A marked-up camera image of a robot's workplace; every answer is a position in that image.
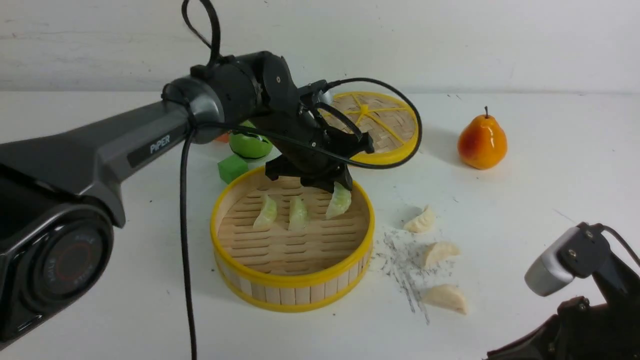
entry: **green block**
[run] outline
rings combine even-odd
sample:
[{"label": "green block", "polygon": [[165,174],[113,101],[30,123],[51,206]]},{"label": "green block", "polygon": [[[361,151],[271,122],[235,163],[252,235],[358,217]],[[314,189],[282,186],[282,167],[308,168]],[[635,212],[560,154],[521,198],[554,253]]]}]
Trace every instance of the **green block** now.
[{"label": "green block", "polygon": [[220,179],[227,184],[231,183],[238,176],[247,171],[249,171],[249,166],[246,161],[236,154],[233,154],[218,163],[218,174],[220,175]]}]

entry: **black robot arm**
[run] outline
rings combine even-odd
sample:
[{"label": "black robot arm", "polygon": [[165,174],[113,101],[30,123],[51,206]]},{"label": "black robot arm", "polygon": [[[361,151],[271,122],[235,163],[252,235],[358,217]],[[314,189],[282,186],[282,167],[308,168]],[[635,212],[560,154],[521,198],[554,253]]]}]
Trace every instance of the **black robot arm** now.
[{"label": "black robot arm", "polygon": [[613,254],[603,231],[581,223],[565,232],[530,267],[530,289],[547,296],[575,277],[592,276],[606,300],[592,306],[585,297],[565,301],[541,327],[488,353],[488,360],[635,360],[640,358],[640,277]]}]

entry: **steamer basket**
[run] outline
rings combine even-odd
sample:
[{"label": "steamer basket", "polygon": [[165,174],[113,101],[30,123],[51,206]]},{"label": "steamer basket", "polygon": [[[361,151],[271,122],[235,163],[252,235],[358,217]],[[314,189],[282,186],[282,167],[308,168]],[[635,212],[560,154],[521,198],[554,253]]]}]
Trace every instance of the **steamer basket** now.
[{"label": "steamer basket", "polygon": [[[269,230],[254,231],[265,193],[278,204],[278,217]],[[300,232],[287,230],[295,195],[310,217]],[[211,216],[214,259],[227,286],[255,306],[285,312],[323,307],[353,289],[369,266],[373,207],[354,181],[349,210],[325,220],[331,196],[296,177],[271,181],[264,167],[229,184]]]},{"label": "steamer basket", "polygon": [[[363,163],[386,165],[400,161],[411,153],[418,141],[418,122],[403,101],[376,92],[345,92],[333,97],[335,108],[342,111],[362,132],[368,131],[375,152],[361,152],[352,157]],[[341,121],[322,112],[327,123],[351,133]]]}]

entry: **bamboo lid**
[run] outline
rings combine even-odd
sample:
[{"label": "bamboo lid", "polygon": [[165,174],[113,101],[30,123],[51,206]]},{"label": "bamboo lid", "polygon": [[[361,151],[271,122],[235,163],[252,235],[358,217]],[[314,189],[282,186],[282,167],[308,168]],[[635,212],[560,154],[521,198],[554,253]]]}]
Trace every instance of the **bamboo lid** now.
[{"label": "bamboo lid", "polygon": [[[415,147],[417,120],[405,102],[375,92],[346,92],[335,95],[332,105],[373,139],[375,152],[361,152],[353,156],[353,160],[386,165],[404,159]],[[351,133],[334,116],[322,114],[329,125]]]}]

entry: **table surface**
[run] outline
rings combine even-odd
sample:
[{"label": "table surface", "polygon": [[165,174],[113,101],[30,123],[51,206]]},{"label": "table surface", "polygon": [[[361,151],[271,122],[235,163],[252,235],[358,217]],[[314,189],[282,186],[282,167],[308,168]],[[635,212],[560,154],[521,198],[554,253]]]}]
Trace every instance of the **table surface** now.
[{"label": "table surface", "polygon": [[[560,302],[602,301],[577,279],[547,298],[523,276],[567,228],[602,222],[640,250],[640,96],[411,95],[425,123],[420,152],[393,171],[352,169],[375,208],[374,258],[338,302],[308,313],[253,307],[214,272],[209,217],[224,188],[216,162],[228,146],[191,148],[188,226],[193,303],[202,359],[479,359],[527,334]],[[157,93],[0,92],[0,142],[49,135],[158,100]],[[460,131],[489,106],[509,152],[497,167],[462,165]],[[187,359],[180,260],[179,147],[122,185],[127,223],[111,261],[75,304],[0,353],[0,359]],[[436,226],[410,234],[402,221],[429,204]],[[395,244],[395,250],[384,239]],[[433,271],[412,265],[434,241],[462,255]],[[614,251],[630,258],[617,243]],[[460,286],[467,316],[424,306],[431,286]]]}]

